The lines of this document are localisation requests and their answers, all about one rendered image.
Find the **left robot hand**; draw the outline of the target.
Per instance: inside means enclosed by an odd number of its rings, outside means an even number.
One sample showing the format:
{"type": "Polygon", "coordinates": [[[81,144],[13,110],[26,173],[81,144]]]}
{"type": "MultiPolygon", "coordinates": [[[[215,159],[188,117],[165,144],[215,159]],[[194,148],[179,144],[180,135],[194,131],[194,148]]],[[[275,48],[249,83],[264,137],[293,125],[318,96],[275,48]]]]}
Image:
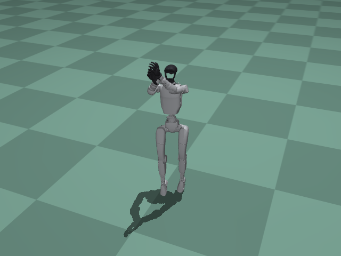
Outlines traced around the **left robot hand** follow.
{"type": "MultiPolygon", "coordinates": [[[[162,76],[162,74],[160,73],[160,69],[159,69],[159,65],[155,62],[151,62],[150,63],[150,65],[152,65],[153,66],[153,68],[151,67],[151,66],[149,66],[150,68],[152,68],[153,70],[151,70],[153,73],[154,73],[154,75],[156,76],[156,78],[158,79],[158,80],[160,80],[160,78],[161,78],[161,76],[162,76]],[[152,63],[152,64],[151,64],[152,63]]],[[[149,70],[149,69],[148,69],[149,70]]]]}

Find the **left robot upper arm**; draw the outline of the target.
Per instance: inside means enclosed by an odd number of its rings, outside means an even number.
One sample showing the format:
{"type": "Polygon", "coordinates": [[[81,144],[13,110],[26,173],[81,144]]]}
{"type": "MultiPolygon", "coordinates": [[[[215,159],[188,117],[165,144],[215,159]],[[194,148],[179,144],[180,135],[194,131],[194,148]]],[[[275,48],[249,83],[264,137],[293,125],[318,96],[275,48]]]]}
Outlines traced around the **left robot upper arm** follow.
{"type": "Polygon", "coordinates": [[[177,87],[177,91],[176,92],[171,90],[171,89],[169,89],[168,92],[171,93],[171,94],[179,94],[179,93],[185,94],[185,93],[189,92],[189,89],[188,89],[187,85],[181,85],[181,86],[177,87]]]}

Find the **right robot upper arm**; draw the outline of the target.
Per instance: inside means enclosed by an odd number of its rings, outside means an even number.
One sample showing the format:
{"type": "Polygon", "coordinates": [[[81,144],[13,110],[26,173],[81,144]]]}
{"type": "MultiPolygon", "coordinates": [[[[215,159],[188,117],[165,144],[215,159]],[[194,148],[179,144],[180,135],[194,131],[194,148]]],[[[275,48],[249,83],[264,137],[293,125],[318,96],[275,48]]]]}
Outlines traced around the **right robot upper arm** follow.
{"type": "Polygon", "coordinates": [[[156,92],[160,92],[160,86],[161,86],[161,84],[159,84],[158,86],[157,86],[157,88],[156,88],[156,90],[155,91],[150,91],[149,89],[148,89],[148,94],[149,95],[154,95],[156,92]]]}

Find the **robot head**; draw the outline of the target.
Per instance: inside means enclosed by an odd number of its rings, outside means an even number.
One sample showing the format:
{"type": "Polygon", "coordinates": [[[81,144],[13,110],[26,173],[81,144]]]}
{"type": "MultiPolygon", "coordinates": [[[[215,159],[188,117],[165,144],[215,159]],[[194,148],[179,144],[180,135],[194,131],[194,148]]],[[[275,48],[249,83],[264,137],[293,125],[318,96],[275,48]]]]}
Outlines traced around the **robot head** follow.
{"type": "MultiPolygon", "coordinates": [[[[175,65],[168,65],[165,70],[165,77],[166,79],[170,82],[170,83],[174,83],[174,78],[175,78],[175,75],[176,75],[176,72],[177,72],[177,67],[175,65]],[[170,73],[170,74],[174,74],[174,77],[173,78],[167,78],[167,75],[166,73],[170,73]]],[[[175,84],[174,84],[175,85],[175,84]]]]}

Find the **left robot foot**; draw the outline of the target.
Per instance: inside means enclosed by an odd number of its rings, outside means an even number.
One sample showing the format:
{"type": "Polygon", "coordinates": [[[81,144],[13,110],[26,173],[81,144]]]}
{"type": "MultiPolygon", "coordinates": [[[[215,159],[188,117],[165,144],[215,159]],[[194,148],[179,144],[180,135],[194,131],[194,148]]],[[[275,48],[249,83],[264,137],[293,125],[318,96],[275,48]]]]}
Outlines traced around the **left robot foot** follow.
{"type": "Polygon", "coordinates": [[[184,191],[185,187],[185,177],[184,177],[184,182],[183,179],[179,181],[178,186],[177,186],[177,192],[182,193],[184,191]]]}

